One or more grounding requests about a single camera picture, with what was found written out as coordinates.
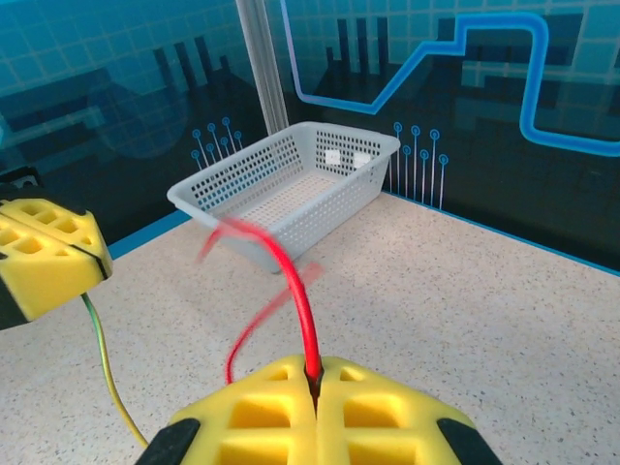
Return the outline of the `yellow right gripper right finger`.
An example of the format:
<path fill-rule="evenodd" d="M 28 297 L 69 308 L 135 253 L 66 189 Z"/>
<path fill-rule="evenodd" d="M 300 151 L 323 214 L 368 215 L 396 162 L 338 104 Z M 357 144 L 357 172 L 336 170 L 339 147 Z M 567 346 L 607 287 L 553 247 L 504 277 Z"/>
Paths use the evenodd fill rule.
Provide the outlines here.
<path fill-rule="evenodd" d="M 318 464 L 501 462 L 470 418 L 437 398 L 344 358 L 325 356 Z"/>

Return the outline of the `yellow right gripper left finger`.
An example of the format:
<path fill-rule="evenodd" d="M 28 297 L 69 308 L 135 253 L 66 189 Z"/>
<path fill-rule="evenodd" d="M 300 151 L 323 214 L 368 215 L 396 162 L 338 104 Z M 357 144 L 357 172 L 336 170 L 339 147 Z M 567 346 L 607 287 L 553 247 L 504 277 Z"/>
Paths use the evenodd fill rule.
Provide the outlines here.
<path fill-rule="evenodd" d="M 314 464 L 316 412 L 301 355 L 176 412 L 138 464 Z"/>

